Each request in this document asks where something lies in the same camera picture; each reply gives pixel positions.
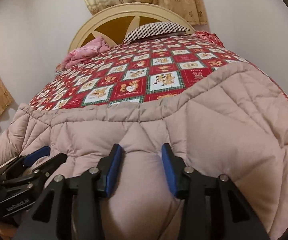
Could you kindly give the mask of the beige quilted puffer jacket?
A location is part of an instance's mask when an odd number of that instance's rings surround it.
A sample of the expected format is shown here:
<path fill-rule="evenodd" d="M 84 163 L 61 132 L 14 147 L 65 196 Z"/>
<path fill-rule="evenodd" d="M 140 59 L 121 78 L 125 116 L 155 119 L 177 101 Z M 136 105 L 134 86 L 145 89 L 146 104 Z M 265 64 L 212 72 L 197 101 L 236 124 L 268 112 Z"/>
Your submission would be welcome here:
<path fill-rule="evenodd" d="M 230 63 L 181 94 L 144 103 L 38 111 L 22 104 L 0 136 L 0 166 L 49 146 L 57 173 L 79 176 L 114 144 L 117 188 L 101 204 L 106 239 L 176 239 L 183 202 L 169 192 L 164 143 L 200 173 L 227 174 L 271 239 L 288 232 L 288 100 L 261 71 Z"/>

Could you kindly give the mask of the cream and brown headboard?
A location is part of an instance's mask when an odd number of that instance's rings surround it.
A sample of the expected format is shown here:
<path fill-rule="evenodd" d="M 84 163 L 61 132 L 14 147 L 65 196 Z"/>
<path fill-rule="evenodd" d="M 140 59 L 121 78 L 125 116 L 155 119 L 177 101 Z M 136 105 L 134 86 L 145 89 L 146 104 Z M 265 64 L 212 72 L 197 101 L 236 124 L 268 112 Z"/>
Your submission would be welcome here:
<path fill-rule="evenodd" d="M 84 46 L 91 40 L 101 36 L 111 47 L 121 44 L 125 36 L 141 25 L 154 22 L 174 22 L 195 32 L 181 16 L 160 7 L 147 3 L 126 3 L 104 9 L 92 16 L 76 33 L 68 51 Z"/>

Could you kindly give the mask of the red teddy-bear patchwork bedspread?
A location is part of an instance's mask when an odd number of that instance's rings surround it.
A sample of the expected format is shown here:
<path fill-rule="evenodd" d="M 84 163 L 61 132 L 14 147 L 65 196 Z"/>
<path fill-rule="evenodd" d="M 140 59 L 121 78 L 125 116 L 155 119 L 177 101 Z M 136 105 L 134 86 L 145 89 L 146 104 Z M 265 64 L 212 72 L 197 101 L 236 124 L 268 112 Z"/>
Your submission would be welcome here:
<path fill-rule="evenodd" d="M 193 35 L 121 44 L 57 72 L 30 106 L 51 111 L 170 98 L 220 67 L 243 61 L 233 51 Z"/>

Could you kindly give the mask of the red cloth by pillow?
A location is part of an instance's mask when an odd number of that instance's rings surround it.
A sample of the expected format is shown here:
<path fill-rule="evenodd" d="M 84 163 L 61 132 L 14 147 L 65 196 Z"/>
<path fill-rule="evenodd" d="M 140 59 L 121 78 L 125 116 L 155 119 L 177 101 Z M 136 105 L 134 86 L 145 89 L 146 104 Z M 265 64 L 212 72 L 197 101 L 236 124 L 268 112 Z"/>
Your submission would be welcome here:
<path fill-rule="evenodd" d="M 192 35 L 203 40 L 203 41 L 224 47 L 224 44 L 221 42 L 221 40 L 219 39 L 219 37 L 216 34 L 209 33 L 208 31 L 196 31 Z"/>

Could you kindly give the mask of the pink folded blanket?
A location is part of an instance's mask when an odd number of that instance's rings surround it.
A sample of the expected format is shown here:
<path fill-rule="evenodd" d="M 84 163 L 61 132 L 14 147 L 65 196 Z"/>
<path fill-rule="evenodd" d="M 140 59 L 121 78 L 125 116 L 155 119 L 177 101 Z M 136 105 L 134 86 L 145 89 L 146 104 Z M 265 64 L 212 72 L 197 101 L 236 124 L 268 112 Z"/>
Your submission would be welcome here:
<path fill-rule="evenodd" d="M 77 64 L 96 57 L 100 53 L 104 53 L 110 49 L 110 46 L 105 42 L 103 37 L 97 37 L 86 45 L 76 48 L 69 52 L 62 62 L 56 67 L 56 72 L 69 69 Z"/>

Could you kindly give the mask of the striped pillow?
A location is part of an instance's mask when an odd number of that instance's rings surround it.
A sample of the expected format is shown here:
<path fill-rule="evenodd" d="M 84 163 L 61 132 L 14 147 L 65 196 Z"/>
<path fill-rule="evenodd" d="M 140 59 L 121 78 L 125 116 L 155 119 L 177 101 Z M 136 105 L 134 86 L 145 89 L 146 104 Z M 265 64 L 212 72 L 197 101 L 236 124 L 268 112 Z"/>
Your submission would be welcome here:
<path fill-rule="evenodd" d="M 148 23 L 130 31 L 124 38 L 123 42 L 133 42 L 144 38 L 150 38 L 166 34 L 186 33 L 188 28 L 173 22 L 155 22 Z"/>

